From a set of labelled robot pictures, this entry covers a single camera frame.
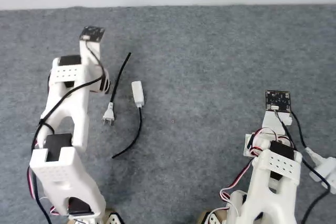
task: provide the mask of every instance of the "white power adapter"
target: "white power adapter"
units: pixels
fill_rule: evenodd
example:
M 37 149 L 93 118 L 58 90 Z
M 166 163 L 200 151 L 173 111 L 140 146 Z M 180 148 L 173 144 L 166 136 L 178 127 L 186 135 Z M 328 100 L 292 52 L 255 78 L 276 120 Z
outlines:
M 141 108 L 145 105 L 141 81 L 132 82 L 132 91 L 136 107 Z
M 319 154 L 313 152 L 310 148 L 306 148 L 306 152 L 310 155 L 311 159 L 316 164 L 314 170 L 318 172 L 330 184 L 330 192 L 336 194 L 336 158 L 328 157 L 323 158 Z M 320 182 L 320 178 L 313 172 L 309 173 L 310 177 L 316 182 Z

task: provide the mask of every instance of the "gray carpet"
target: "gray carpet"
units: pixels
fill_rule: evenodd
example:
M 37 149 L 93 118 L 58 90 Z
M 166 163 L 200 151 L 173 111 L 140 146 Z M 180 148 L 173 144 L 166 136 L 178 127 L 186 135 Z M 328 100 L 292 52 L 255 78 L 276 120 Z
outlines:
M 91 94 L 82 155 L 108 206 L 126 224 L 195 223 L 203 210 L 222 206 L 218 191 L 247 162 L 244 135 L 261 126 L 265 89 L 291 91 L 308 145 L 335 156 L 336 6 L 2 11 L 1 223 L 46 223 L 27 189 L 29 148 L 51 62 L 78 53 L 85 25 L 107 29 L 102 61 L 112 80 L 133 53 L 115 99 L 115 126 L 101 123 L 110 97 Z M 134 80 L 142 80 L 145 92 L 143 131 L 132 151 L 112 160 L 138 127 Z M 58 132 L 67 128 L 64 123 Z M 295 124 L 290 130 L 299 141 Z M 238 188 L 247 190 L 249 176 Z M 322 191 L 303 168 L 298 222 Z M 309 223 L 331 223 L 335 207 L 336 196 L 329 195 Z

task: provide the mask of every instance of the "electrical wire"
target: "electrical wire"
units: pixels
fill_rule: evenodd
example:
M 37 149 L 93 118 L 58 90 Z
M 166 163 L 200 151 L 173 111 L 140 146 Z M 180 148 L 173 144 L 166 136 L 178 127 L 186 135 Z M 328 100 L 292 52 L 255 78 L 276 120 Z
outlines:
M 126 59 L 124 60 L 120 70 L 119 70 L 119 73 L 118 73 L 118 77 L 116 78 L 116 81 L 114 83 L 114 87 L 113 87 L 113 90 L 112 90 L 112 95 L 111 95 L 111 99 L 110 99 L 110 102 L 113 102 L 114 101 L 114 97 L 116 96 L 116 92 L 117 92 L 117 87 L 119 85 L 119 80 L 120 80 L 120 77 L 121 77 L 121 74 L 122 74 L 122 71 L 124 70 L 124 67 L 126 66 L 126 63 L 127 61 L 129 60 L 129 58 L 131 57 L 131 52 L 128 53 Z
M 299 123 L 299 120 L 298 120 L 298 118 L 296 117 L 296 115 L 295 115 L 293 112 L 291 112 L 291 113 L 293 114 L 295 120 L 297 121 L 298 128 L 299 128 L 299 134 L 300 134 L 300 138 L 301 138 L 302 145 L 306 148 L 307 146 L 306 146 L 306 144 L 305 144 L 305 142 L 304 142 L 304 140 L 303 140 L 302 129 L 301 129 L 301 125 L 300 125 L 300 123 Z M 296 146 L 295 146 L 295 143 L 294 143 L 294 141 L 293 141 L 293 138 L 291 137 L 291 135 L 290 135 L 290 133 L 289 133 L 287 127 L 285 126 L 285 124 L 283 123 L 283 121 L 280 119 L 280 117 L 279 117 L 279 115 L 278 115 L 277 112 L 275 113 L 275 115 L 276 115 L 276 117 L 279 119 L 279 121 L 280 121 L 280 123 L 281 123 L 283 129 L 285 130 L 285 133 L 287 134 L 289 141 L 292 142 L 293 147 L 294 147 L 294 150 L 297 151 L 297 148 L 296 148 Z M 302 162 L 303 162 L 303 164 L 304 164 L 310 171 L 312 171 L 316 176 L 318 176 L 318 177 L 320 178 L 320 180 L 321 180 L 322 182 L 324 182 L 324 183 L 326 184 L 326 186 L 327 186 L 327 189 L 326 189 L 321 195 L 319 195 L 319 196 L 318 196 L 318 197 L 317 197 L 317 198 L 316 198 L 316 199 L 309 205 L 308 209 L 307 209 L 306 212 L 304 213 L 304 216 L 303 216 L 303 219 L 302 219 L 301 223 L 302 223 L 302 224 L 305 224 L 305 223 L 307 222 L 307 219 L 308 219 L 308 217 L 309 217 L 309 215 L 310 215 L 312 209 L 315 207 L 315 205 L 316 205 L 320 200 L 322 200 L 325 196 L 327 196 L 327 195 L 329 194 L 331 187 L 330 187 L 330 184 L 328 183 L 328 181 L 327 181 L 321 174 L 319 174 L 319 173 L 318 173 L 312 166 L 310 166 L 310 165 L 308 164 L 308 162 L 307 162 L 303 157 L 302 157 Z
M 210 214 L 208 214 L 208 216 L 206 217 L 204 223 L 205 223 L 205 224 L 209 224 L 209 223 L 210 223 L 210 216 L 211 216 L 214 212 L 219 211 L 219 210 L 227 210 L 227 209 L 228 209 L 228 207 L 219 207 L 219 208 L 216 208 L 216 209 L 212 210 L 212 211 L 210 212 Z
M 288 140 L 290 147 L 294 148 L 293 143 L 289 140 L 287 136 L 278 136 L 278 141 L 281 143 L 281 138 Z
M 250 151 L 251 155 L 256 156 L 256 157 L 259 156 L 259 154 L 256 153 L 254 150 L 258 150 L 258 151 L 260 151 L 260 152 L 263 151 L 263 149 L 260 148 L 260 147 L 258 147 L 258 146 L 253 146 L 253 147 L 251 147 L 249 151 Z
M 51 214 L 51 215 L 60 216 L 59 212 L 57 212 L 57 211 L 55 211 L 55 210 L 56 210 L 56 208 L 55 208 L 54 206 L 52 206 L 52 207 L 50 208 L 50 214 Z
M 28 182 L 30 196 L 32 199 L 35 199 L 34 185 L 33 185 L 33 180 L 31 179 L 30 167 L 27 168 L 27 182 Z
M 296 124 L 298 125 L 299 128 L 299 135 L 300 135 L 300 140 L 301 140 L 301 144 L 304 148 L 307 148 L 306 143 L 303 140 L 303 134 L 302 134 L 302 129 L 301 129 L 301 124 L 299 122 L 299 119 L 297 118 L 297 116 L 295 115 L 295 113 L 292 111 L 291 114 L 294 116 L 294 119 L 296 121 Z
M 247 172 L 247 170 L 250 168 L 251 166 L 251 162 L 252 162 L 253 158 L 250 159 L 248 161 L 248 163 L 246 164 L 246 166 L 243 168 L 243 170 L 241 170 L 241 172 L 237 175 L 237 177 L 234 179 L 234 181 L 231 183 L 231 185 L 229 185 L 226 188 L 222 188 L 219 191 L 219 197 L 221 198 L 222 201 L 230 204 L 237 212 L 237 216 L 239 216 L 239 212 L 237 207 L 233 204 L 233 202 L 230 200 L 230 194 L 228 194 L 227 192 L 225 192 L 226 190 L 232 189 L 234 188 L 238 182 L 240 181 L 240 179 L 243 177 L 243 175 Z
M 257 129 L 256 132 L 254 134 L 252 134 L 252 136 L 250 137 L 250 139 L 249 139 L 249 141 L 247 143 L 247 146 L 246 146 L 248 148 L 248 150 L 250 151 L 251 155 L 253 155 L 253 156 L 258 156 L 255 152 L 253 152 L 253 149 L 257 149 L 259 151 L 263 151 L 260 147 L 254 146 L 254 141 L 255 141 L 255 139 L 257 139 L 257 136 L 259 136 L 259 134 L 261 134 L 261 132 L 264 131 L 264 130 L 271 130 L 272 133 L 275 136 L 275 141 L 278 141 L 278 135 L 277 135 L 277 133 L 274 130 L 272 130 L 271 128 L 264 127 L 264 128 Z
M 102 65 L 101 61 L 98 59 L 98 57 L 96 56 L 96 54 L 88 47 L 88 44 L 86 42 L 86 47 L 87 49 L 91 52 L 91 54 L 94 56 L 94 58 L 96 59 L 96 61 L 98 62 L 99 66 L 101 67 L 101 70 L 102 70 L 102 74 L 100 77 L 92 80 L 92 81 L 89 81 L 87 83 L 84 83 L 80 86 L 77 86 L 73 89 L 71 89 L 70 91 L 68 91 L 56 104 L 55 106 L 44 116 L 44 118 L 40 119 L 39 123 L 38 123 L 38 126 L 37 126 L 37 129 L 36 129 L 36 132 L 34 134 L 34 138 L 33 138 L 33 141 L 32 141 L 32 145 L 31 145 L 31 154 L 33 153 L 33 150 L 35 149 L 35 145 L 36 145 L 36 141 L 37 141 L 37 135 L 39 133 L 39 131 L 41 130 L 42 126 L 46 124 L 46 121 L 48 120 L 48 118 L 54 113 L 54 111 L 62 104 L 62 102 L 68 97 L 70 96 L 72 93 L 74 93 L 75 91 L 81 89 L 81 88 L 84 88 L 84 87 L 87 87 L 87 86 L 90 86 L 98 81 L 100 81 L 101 79 L 103 79 L 105 77 L 105 71 L 104 71 L 104 66 Z M 44 216 L 46 217 L 47 221 L 49 224 L 51 224 L 51 220 L 47 214 L 47 212 L 45 211 L 45 209 L 43 208 L 40 200 L 39 200 L 39 197 L 38 197 L 38 188 L 37 188 L 37 181 L 36 181 L 36 175 L 33 173 L 32 171 L 32 179 L 33 179 L 33 189 L 34 189 L 34 195 L 35 195 L 35 200 L 36 200 L 36 203 L 37 205 L 39 206 L 39 208 L 41 209 L 42 213 L 44 214 Z
M 119 152 L 118 154 L 115 154 L 112 158 L 116 158 L 118 156 L 120 156 L 121 154 L 125 153 L 126 151 L 128 151 L 130 148 L 132 148 L 132 146 L 136 143 L 136 141 L 138 140 L 139 136 L 140 136 L 140 132 L 141 132 L 141 127 L 142 127 L 142 114 L 141 114 L 141 108 L 139 108 L 139 117 L 140 117 L 140 122 L 139 122 L 139 129 L 138 132 L 134 138 L 134 140 L 132 141 L 132 143 L 123 151 Z
M 80 220 L 77 220 L 77 219 L 74 219 L 75 220 L 75 222 L 78 222 L 78 223 L 81 223 L 81 224 L 86 224 L 85 222 L 83 222 L 83 221 L 80 221 Z
M 33 177 L 33 186 L 34 186 L 34 194 L 35 194 L 36 203 L 37 203 L 38 207 L 41 209 L 41 211 L 44 214 L 44 216 L 46 217 L 46 220 L 47 220 L 48 224 L 52 224 L 49 215 L 45 211 L 45 209 L 42 206 L 41 201 L 40 201 L 40 199 L 38 197 L 38 188 L 37 188 L 36 175 L 33 172 L 32 172 L 32 177 Z

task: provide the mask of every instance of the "circuit board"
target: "circuit board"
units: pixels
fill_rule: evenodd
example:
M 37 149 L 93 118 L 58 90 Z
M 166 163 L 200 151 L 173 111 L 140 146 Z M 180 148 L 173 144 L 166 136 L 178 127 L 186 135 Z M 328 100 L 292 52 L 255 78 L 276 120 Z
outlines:
M 91 42 L 100 42 L 105 29 L 95 26 L 86 26 L 79 36 L 79 40 L 91 41 Z
M 266 110 L 290 112 L 290 93 L 287 91 L 266 90 Z

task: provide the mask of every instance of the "power cord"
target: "power cord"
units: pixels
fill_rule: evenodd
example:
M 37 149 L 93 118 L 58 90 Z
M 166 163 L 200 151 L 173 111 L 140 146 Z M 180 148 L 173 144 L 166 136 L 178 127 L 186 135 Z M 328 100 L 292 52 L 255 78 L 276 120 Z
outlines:
M 114 83 L 114 87 L 113 87 L 113 90 L 112 90 L 112 95 L 111 95 L 111 99 L 110 99 L 110 102 L 108 104 L 108 107 L 107 107 L 107 110 L 105 111 L 104 115 L 103 115 L 103 122 L 104 124 L 107 122 L 110 123 L 110 125 L 112 125 L 115 121 L 115 118 L 114 118 L 114 112 L 113 112 L 113 102 L 114 102 L 114 97 L 116 96 L 116 92 L 117 92 L 117 88 L 118 88 L 118 85 L 119 85 L 119 80 L 120 80 L 120 77 L 121 77 L 121 74 L 124 70 L 124 67 L 126 66 L 126 63 L 127 61 L 129 60 L 129 58 L 131 57 L 131 52 L 128 53 L 126 59 L 124 60 L 120 70 L 119 70 L 119 73 L 118 73 L 118 76 L 116 78 L 116 81 Z
M 307 148 L 307 145 L 306 145 L 306 143 L 304 142 L 304 139 L 303 139 L 302 129 L 301 129 L 300 122 L 299 122 L 298 118 L 296 117 L 296 115 L 295 115 L 293 112 L 291 112 L 291 113 L 292 113 L 294 119 L 295 119 L 296 122 L 297 122 L 297 125 L 298 125 L 298 128 L 299 128 L 299 134 L 300 134 L 301 143 L 302 143 L 302 145 L 303 145 L 305 148 Z M 295 143 L 294 143 L 294 141 L 293 141 L 293 139 L 292 139 L 292 137 L 291 137 L 291 135 L 290 135 L 290 133 L 289 133 L 287 127 L 285 126 L 285 124 L 283 123 L 283 121 L 280 119 L 280 117 L 279 117 L 279 115 L 278 115 L 277 112 L 275 112 L 275 115 L 277 116 L 277 118 L 279 119 L 279 121 L 280 121 L 280 123 L 281 123 L 283 129 L 285 130 L 285 133 L 287 134 L 287 136 L 288 136 L 288 138 L 289 138 L 289 141 L 292 142 L 293 147 L 294 147 L 294 150 L 297 151 L 297 148 L 296 148 L 296 146 L 295 146 Z M 303 216 L 303 219 L 302 219 L 301 223 L 302 223 L 302 224 L 305 224 L 305 223 L 307 222 L 307 219 L 308 219 L 308 217 L 309 217 L 309 215 L 310 215 L 312 209 L 315 207 L 315 205 L 316 205 L 320 200 L 322 200 L 325 196 L 327 196 L 327 195 L 329 194 L 331 187 L 330 187 L 330 184 L 328 183 L 328 181 L 327 181 L 322 175 L 320 175 L 318 172 L 316 172 L 316 170 L 315 170 L 312 166 L 310 166 L 310 165 L 308 164 L 308 162 L 304 159 L 304 157 L 302 157 L 302 162 L 303 162 L 303 164 L 304 164 L 309 170 L 311 170 L 316 176 L 318 176 L 318 177 L 319 177 L 319 178 L 326 184 L 326 186 L 327 186 L 326 191 L 324 191 L 320 196 L 318 196 L 318 197 L 317 197 L 317 198 L 310 204 L 310 206 L 308 207 L 308 209 L 307 209 L 306 212 L 304 213 L 304 216 Z
M 126 151 L 128 151 L 130 148 L 132 148 L 132 146 L 136 143 L 136 141 L 138 140 L 138 138 L 140 136 L 141 127 L 142 127 L 141 108 L 145 104 L 141 81 L 133 81 L 132 82 L 132 92 L 133 92 L 133 98 L 134 98 L 135 105 L 139 109 L 140 122 L 139 122 L 138 132 L 137 132 L 134 140 L 132 141 L 132 143 L 126 149 L 124 149 L 122 152 L 119 152 L 118 154 L 115 154 L 114 156 L 112 156 L 112 158 L 116 158 L 116 157 L 120 156 L 121 154 L 125 153 Z
M 132 148 L 132 146 L 136 143 L 136 141 L 138 140 L 139 136 L 140 136 L 140 132 L 141 132 L 141 127 L 142 127 L 142 114 L 141 114 L 141 108 L 139 108 L 139 118 L 140 118 L 140 123 L 139 123 L 139 128 L 138 128 L 138 132 L 134 138 L 134 140 L 132 141 L 132 143 L 125 148 L 123 151 L 119 152 L 118 154 L 115 154 L 112 158 L 116 158 L 118 156 L 120 156 L 121 154 L 125 153 L 126 151 L 128 151 L 130 148 Z
M 72 93 L 74 93 L 75 91 L 83 88 L 83 87 L 86 87 L 86 86 L 90 86 L 91 84 L 94 84 L 98 81 L 100 81 L 101 79 L 103 79 L 105 77 L 105 71 L 104 71 L 104 66 L 102 65 L 101 61 L 98 59 L 98 57 L 96 56 L 96 54 L 88 47 L 88 44 L 86 42 L 86 47 L 87 49 L 91 52 L 91 54 L 94 56 L 94 58 L 96 59 L 96 61 L 98 62 L 99 66 L 101 67 L 101 70 L 102 70 L 102 75 L 92 81 L 89 81 L 87 83 L 84 83 L 78 87 L 75 87 L 73 89 L 71 89 L 69 92 L 67 92 L 57 103 L 56 105 L 45 115 L 44 118 L 42 118 L 39 123 L 38 123 L 38 127 L 36 129 L 36 132 L 34 134 L 34 138 L 33 138 L 33 141 L 32 141 L 32 146 L 31 146 L 31 152 L 30 152 L 30 155 L 33 154 L 33 150 L 35 149 L 35 143 L 36 143 L 36 139 L 37 139 L 37 135 L 39 133 L 39 131 L 41 130 L 42 126 L 43 125 L 46 125 L 46 121 L 48 120 L 48 118 L 54 113 L 54 111 L 62 104 L 62 102 L 68 97 L 70 96 Z M 34 172 L 32 171 L 32 178 L 33 178 L 33 188 L 34 188 L 34 195 L 35 195 L 35 200 L 36 200 L 36 203 L 37 205 L 39 206 L 39 208 L 41 209 L 41 211 L 43 212 L 44 216 L 46 217 L 47 221 L 48 221 L 48 224 L 51 224 L 51 220 L 50 220 L 50 217 L 48 216 L 47 212 L 45 211 L 45 209 L 43 208 L 40 200 L 39 200 L 39 197 L 38 197 L 38 188 L 37 188 L 37 181 L 36 181 L 36 175 L 34 174 Z

